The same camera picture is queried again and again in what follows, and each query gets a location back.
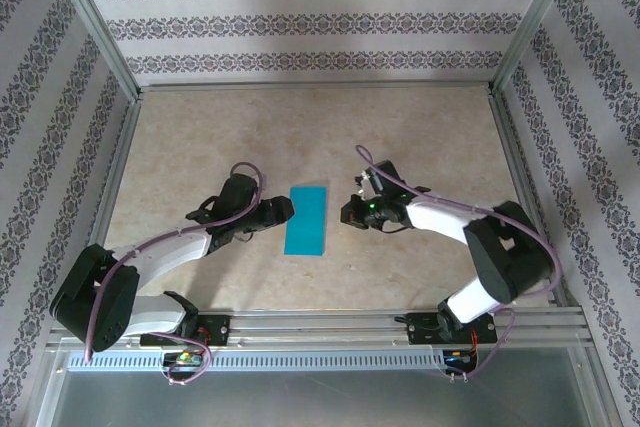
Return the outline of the long aluminium mounting rail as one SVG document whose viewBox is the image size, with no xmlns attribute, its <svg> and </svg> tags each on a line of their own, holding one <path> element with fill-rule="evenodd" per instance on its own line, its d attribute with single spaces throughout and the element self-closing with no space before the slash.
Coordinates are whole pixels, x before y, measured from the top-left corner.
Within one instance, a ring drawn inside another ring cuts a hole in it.
<svg viewBox="0 0 640 427">
<path fill-rule="evenodd" d="M 311 347 L 381 348 L 410 345 L 406 326 L 395 317 L 415 312 L 367 310 L 246 311 L 228 315 L 228 348 L 253 350 Z M 508 347 L 566 347 L 593 343 L 586 319 L 579 307 L 534 307 L 504 309 L 495 315 L 498 339 Z"/>
</svg>

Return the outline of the shiny metal sheet panel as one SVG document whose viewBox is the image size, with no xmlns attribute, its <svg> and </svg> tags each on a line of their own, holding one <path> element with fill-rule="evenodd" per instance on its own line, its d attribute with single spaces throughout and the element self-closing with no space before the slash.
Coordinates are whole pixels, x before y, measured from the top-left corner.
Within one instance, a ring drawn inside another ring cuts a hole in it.
<svg viewBox="0 0 640 427">
<path fill-rule="evenodd" d="M 588 351 L 507 349 L 470 380 L 435 370 L 70 372 L 29 427 L 622 427 Z"/>
</svg>

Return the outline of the teal cloth sheet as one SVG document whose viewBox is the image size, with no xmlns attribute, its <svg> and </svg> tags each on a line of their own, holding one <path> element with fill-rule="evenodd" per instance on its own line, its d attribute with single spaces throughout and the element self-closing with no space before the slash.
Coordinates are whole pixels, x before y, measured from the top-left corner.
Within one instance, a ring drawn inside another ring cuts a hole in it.
<svg viewBox="0 0 640 427">
<path fill-rule="evenodd" d="M 284 254 L 322 256 L 325 248 L 327 188 L 295 186 L 290 189 L 294 215 L 287 222 Z"/>
</svg>

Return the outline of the slanted aluminium frame post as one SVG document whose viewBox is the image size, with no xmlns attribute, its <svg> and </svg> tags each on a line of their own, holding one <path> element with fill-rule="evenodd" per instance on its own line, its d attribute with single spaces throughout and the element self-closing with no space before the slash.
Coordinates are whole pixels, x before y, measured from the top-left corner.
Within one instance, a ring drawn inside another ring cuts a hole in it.
<svg viewBox="0 0 640 427">
<path fill-rule="evenodd" d="M 72 0 L 88 33 L 94 38 L 129 100 L 137 101 L 140 87 L 117 46 L 94 0 Z"/>
<path fill-rule="evenodd" d="M 490 82 L 494 97 L 504 89 L 553 0 L 532 0 Z"/>
</svg>

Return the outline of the small electronics board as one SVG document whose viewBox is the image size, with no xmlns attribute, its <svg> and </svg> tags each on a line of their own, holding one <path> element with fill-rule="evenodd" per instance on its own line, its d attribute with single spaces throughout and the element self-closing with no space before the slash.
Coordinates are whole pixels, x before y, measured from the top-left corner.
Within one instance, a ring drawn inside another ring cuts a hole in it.
<svg viewBox="0 0 640 427">
<path fill-rule="evenodd" d="M 444 361 L 450 368 L 470 371 L 478 365 L 477 352 L 475 350 L 445 350 Z"/>
<path fill-rule="evenodd" d="M 169 352 L 163 356 L 162 370 L 168 372 L 177 370 L 178 372 L 195 372 L 205 365 L 205 356 L 202 350 L 186 350 L 181 352 Z"/>
</svg>

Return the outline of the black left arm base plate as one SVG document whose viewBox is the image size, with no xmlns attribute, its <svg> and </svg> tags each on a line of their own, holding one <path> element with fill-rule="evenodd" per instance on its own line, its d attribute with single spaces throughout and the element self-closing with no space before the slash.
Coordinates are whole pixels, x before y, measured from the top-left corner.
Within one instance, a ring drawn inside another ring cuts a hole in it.
<svg viewBox="0 0 640 427">
<path fill-rule="evenodd" d="M 230 316 L 222 314 L 199 314 L 196 317 L 185 318 L 172 334 L 198 341 L 209 347 L 224 347 L 227 345 L 230 332 L 230 319 Z M 177 343 L 151 333 L 140 337 L 140 346 L 144 348 L 177 345 L 184 345 L 184 342 Z"/>
</svg>

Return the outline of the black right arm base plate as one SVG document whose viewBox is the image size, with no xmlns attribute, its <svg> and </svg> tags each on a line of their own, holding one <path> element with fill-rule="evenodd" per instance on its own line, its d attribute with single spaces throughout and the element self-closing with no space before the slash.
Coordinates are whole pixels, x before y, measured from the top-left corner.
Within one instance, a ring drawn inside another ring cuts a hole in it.
<svg viewBox="0 0 640 427">
<path fill-rule="evenodd" d="M 395 317 L 394 320 L 406 326 L 410 345 L 471 344 L 473 333 L 481 345 L 495 344 L 498 340 L 494 319 L 490 314 L 484 314 L 471 323 L 449 330 L 440 325 L 436 312 L 407 313 Z"/>
</svg>

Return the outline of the aluminium table side rail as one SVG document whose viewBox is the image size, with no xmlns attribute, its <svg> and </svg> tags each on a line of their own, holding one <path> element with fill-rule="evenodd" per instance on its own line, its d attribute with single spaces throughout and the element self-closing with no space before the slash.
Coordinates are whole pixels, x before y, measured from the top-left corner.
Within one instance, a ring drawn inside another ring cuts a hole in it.
<svg viewBox="0 0 640 427">
<path fill-rule="evenodd" d="M 101 101 L 91 119 L 70 182 L 66 205 L 76 211 L 66 254 L 59 262 L 57 288 L 62 287 L 85 247 L 106 240 L 135 125 L 131 116 L 136 113 L 136 102 L 118 95 L 111 101 Z"/>
<path fill-rule="evenodd" d="M 546 240 L 550 241 L 551 237 L 541 209 L 536 185 L 531 176 L 529 164 L 520 143 L 517 129 L 511 125 L 510 112 L 505 107 L 500 96 L 489 93 L 488 100 L 518 201 L 537 231 Z"/>
</svg>

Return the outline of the thin aluminium wall rail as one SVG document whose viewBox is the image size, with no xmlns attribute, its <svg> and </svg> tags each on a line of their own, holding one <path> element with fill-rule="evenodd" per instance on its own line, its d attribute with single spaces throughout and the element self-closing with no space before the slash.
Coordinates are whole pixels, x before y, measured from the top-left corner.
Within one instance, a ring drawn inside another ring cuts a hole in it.
<svg viewBox="0 0 640 427">
<path fill-rule="evenodd" d="M 308 90 L 308 89 L 357 89 L 357 88 L 489 88 L 490 82 L 482 81 L 314 81 L 314 82 L 232 82 L 232 83 L 174 83 L 145 86 L 141 94 L 160 92 L 199 91 L 252 91 L 252 90 Z"/>
</svg>

